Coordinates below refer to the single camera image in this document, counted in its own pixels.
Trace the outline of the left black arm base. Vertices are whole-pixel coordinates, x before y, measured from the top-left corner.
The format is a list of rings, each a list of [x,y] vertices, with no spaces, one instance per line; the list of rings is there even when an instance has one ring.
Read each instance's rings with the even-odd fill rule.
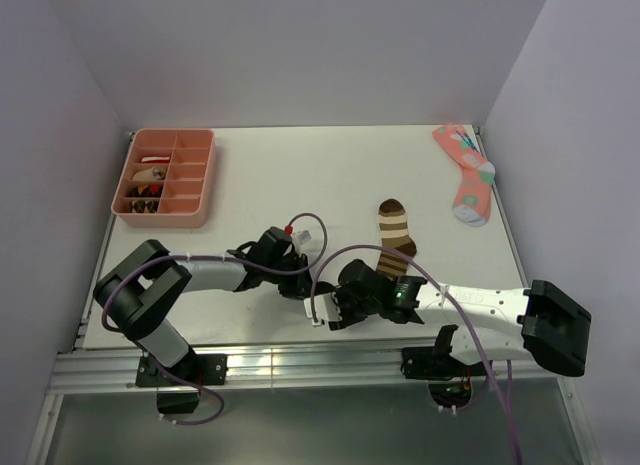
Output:
[[[146,355],[139,360],[134,385],[156,390],[156,409],[163,419],[180,425],[208,423],[218,418],[225,408],[224,399],[212,387],[225,384],[227,362],[226,354],[189,352],[175,366],[164,367],[158,359]],[[212,398],[218,404],[213,415],[187,419],[205,398]]]

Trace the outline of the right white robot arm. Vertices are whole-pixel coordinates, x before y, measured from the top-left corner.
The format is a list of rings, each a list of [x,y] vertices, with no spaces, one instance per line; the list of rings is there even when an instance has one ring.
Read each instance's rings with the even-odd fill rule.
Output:
[[[438,330],[435,368],[457,373],[487,361],[534,361],[560,376],[585,373],[592,316],[551,282],[528,288],[437,285],[422,276],[390,279],[361,260],[341,271],[337,286],[307,308],[317,324],[340,330],[378,316]]]

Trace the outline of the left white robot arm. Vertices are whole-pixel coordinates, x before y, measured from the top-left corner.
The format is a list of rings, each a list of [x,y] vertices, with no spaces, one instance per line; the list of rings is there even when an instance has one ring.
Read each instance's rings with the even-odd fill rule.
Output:
[[[259,240],[213,259],[172,255],[158,240],[139,245],[94,287],[93,298],[107,321],[159,362],[159,373],[183,384],[195,371],[194,352],[167,319],[188,292],[244,292],[274,284],[281,296],[310,296],[308,257],[295,249],[286,231],[271,227]]]

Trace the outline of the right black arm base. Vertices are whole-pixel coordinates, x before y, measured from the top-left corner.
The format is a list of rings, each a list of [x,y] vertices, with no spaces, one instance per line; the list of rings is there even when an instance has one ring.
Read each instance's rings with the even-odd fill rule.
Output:
[[[468,408],[490,389],[487,371],[479,362],[465,365],[436,352],[435,346],[401,349],[400,372],[405,379],[426,381],[438,407],[452,412]]]

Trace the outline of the brown striped sock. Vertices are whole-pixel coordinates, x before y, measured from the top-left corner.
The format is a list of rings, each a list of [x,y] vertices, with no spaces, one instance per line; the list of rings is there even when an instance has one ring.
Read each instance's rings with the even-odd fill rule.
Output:
[[[383,201],[378,209],[378,225],[381,246],[385,249],[414,258],[417,247],[409,235],[408,217],[403,205],[396,199]],[[376,266],[376,271],[391,280],[406,274],[408,262],[401,257],[382,251]]]

